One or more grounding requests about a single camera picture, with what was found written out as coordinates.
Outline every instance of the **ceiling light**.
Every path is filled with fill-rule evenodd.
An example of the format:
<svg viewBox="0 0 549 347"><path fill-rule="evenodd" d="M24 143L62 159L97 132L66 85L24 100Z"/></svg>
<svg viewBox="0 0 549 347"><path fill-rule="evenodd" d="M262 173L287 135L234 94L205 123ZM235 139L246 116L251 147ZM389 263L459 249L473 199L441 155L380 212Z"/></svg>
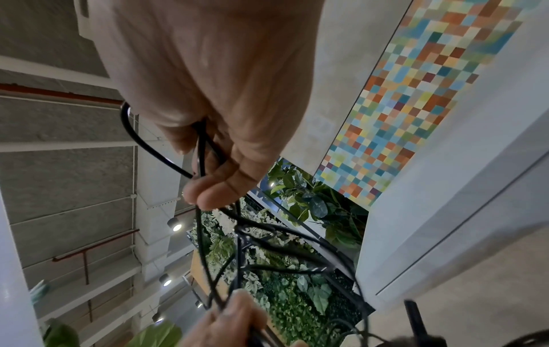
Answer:
<svg viewBox="0 0 549 347"><path fill-rule="evenodd" d="M164 317L160 314L160 312L157 312L153 315L153 322L160 323L164 320Z"/></svg>
<svg viewBox="0 0 549 347"><path fill-rule="evenodd" d="M163 287L166 287L170 285L170 283L172 283L172 279L170 278L170 275L168 275L167 273L160 276L159 281L160 283L162 283Z"/></svg>
<svg viewBox="0 0 549 347"><path fill-rule="evenodd" d="M173 218L170 218L170 220L168 221L168 226L170 227L170 229L172 229L174 232L176 232L179 229L181 229L183 224L181 224L181 222L179 221L179 219L177 217L173 217Z"/></svg>

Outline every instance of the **hand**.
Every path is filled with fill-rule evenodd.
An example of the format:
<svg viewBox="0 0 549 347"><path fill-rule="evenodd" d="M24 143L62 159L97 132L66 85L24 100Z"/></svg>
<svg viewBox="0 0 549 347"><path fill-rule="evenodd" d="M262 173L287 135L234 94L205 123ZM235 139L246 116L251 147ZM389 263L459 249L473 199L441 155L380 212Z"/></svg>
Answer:
<svg viewBox="0 0 549 347"><path fill-rule="evenodd" d="M184 197L209 210L245 195L297 129L311 94L321 0L93 0L90 19L105 67L132 106L174 148L196 144L191 124L230 160Z"/></svg>
<svg viewBox="0 0 549 347"><path fill-rule="evenodd" d="M244 347L249 338L250 327L265 329L267 313L254 302L243 289L236 290L223 312L211 309L178 347ZM307 347L298 340L292 347Z"/></svg>

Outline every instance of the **pixelated artwork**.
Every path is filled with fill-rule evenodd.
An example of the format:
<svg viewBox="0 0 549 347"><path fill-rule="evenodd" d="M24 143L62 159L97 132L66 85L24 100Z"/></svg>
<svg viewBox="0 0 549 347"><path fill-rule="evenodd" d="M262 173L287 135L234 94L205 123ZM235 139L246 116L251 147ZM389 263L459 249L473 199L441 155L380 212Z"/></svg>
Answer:
<svg viewBox="0 0 549 347"><path fill-rule="evenodd" d="M414 0L316 178L369 209L540 0Z"/></svg>

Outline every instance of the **bundle of black cables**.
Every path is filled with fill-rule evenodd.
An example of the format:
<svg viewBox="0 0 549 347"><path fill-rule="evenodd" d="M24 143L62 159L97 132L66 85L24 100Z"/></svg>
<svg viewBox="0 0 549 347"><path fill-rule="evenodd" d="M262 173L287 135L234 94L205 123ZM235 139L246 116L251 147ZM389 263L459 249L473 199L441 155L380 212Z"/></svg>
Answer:
<svg viewBox="0 0 549 347"><path fill-rule="evenodd" d="M125 130L140 147L142 147L144 150L146 150L148 153L150 153L152 156L160 160L162 163L164 163L174 171L180 173L181 175L187 178L193 178L193 175L191 173L183 170L179 166L175 165L171 160L167 159L162 154L160 154L158 151L154 150L137 134L137 132L133 129L129 121L130 105L128 105L126 102L122 105L120 116L121 116L122 124ZM198 145L197 145L198 175L200 177L203 177L206 175L206 169L204 164L205 155L206 155L206 146L209 146L210 151L213 151L213 153L217 156L217 159L220 163L225 162L227 158L225 154L217 146L217 144L213 142L212 139L206 134L205 122L195 123L193 127L198 134ZM235 235L237 236L237 239L236 239L236 247L235 247L234 253L223 264L220 271L218 272L218 275L215 278L212 278L212 275L210 274L208 269L208 263L206 261L206 250L204 249L204 230L201 222L202 213L199 208L196 209L196 232L197 232L197 246L198 246L197 248L198 248L198 253L200 255L202 266L204 267L204 270L205 270L206 280L210 287L209 304L211 304L211 301L213 300L215 301L215 303L217 304L220 310L223 310L223 308L225 307L226 301L221 298L216 287L217 287L217 283L221 279L221 275L223 274L223 272L226 271L229 264L233 262L233 260L235 259L236 259L236 277L230 283L229 296L232 290L242 287L242 279L245 272L263 270L263 271L271 271L271 272L279 272L279 273L315 275L315 274L328 274L330 272L335 271L336 267L334 266L334 264L330 263L329 261L327 261L322 257L316 256L312 253L305 253L293 248L273 245L269 243L269 241L266 240L265 238L257 238L250 235L249 233L246 232L246 230L247 228L259 228L264 231L270 232L272 235L275 235L277 233L283 233L283 234L298 236L302 239L305 239L308 242L318 244L320 247L322 247L324 250L326 250L331 255L333 255L336 259L338 259L340 261L340 265L344 267L344 269L347 271L348 274L350 274L351 279L356 285L356 288L360 297L359 300L358 299L354 300L353 304L355 305L355 307L358 308L358 310L361 313L361 317L364 321L364 326L365 326L364 330L359 331L351 323L344 320L333 320L331 322L328 322L328 326L326 327L326 329L324 329L324 330L330 329L330 333L328 333L327 335L324 335L324 330L322 330L319 332L319 336L317 339L321 339L322 337L326 336L326 338L329 341L331 332L335 329L336 326L339 326L339 327L347 328L348 332L343 333L341 337L336 339L337 341L331 343L331 345L338 346L339 343L341 343L341 339L344 336L349 334L356 334L360 339L362 347L366 347L368 345L368 341L367 341L368 337L374 336L374 335L371 335L368 333L368 310L367 310L367 305L365 304L365 301L364 301L364 295L363 295L362 289L360 288L360 285L356 280L354 270L347 264L346 260L343 259L343 257L340 254L333 251L333 246L328 244L325 240L317 239L309 235L302 234L290 228L286 228L280 225L258 223L256 221L251 221L247 218L244 218L241 215L240 204L238 201L235 204L233 204L231 207L221 208L219 209L219 211L223 212L228 217L236 221L234 232L235 232ZM251 264L244 265L245 252L249 245L258 246L270 252L275 252L278 254L282 254L284 256L294 257L306 263L308 265L308 268L307 269L287 269L287 268L277 268L269 265L251 265ZM275 342L273 342L273 340L275 339L273 339L272 335L270 335L270 338L268 338L268 337L265 337L261 332L252 329L250 331L250 339L248 340L248 345L253 347L260 347L260 346L263 346L264 343L267 343L271 347L280 347L275 345Z"/></svg>

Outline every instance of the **colorful mosaic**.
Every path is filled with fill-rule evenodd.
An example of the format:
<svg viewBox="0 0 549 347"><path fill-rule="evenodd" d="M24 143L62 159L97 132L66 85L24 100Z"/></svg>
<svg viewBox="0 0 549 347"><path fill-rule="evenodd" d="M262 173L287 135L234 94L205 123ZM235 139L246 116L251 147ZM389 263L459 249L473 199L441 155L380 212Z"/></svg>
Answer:
<svg viewBox="0 0 549 347"><path fill-rule="evenodd" d="M414 0L316 172L369 208L540 0Z"/></svg>

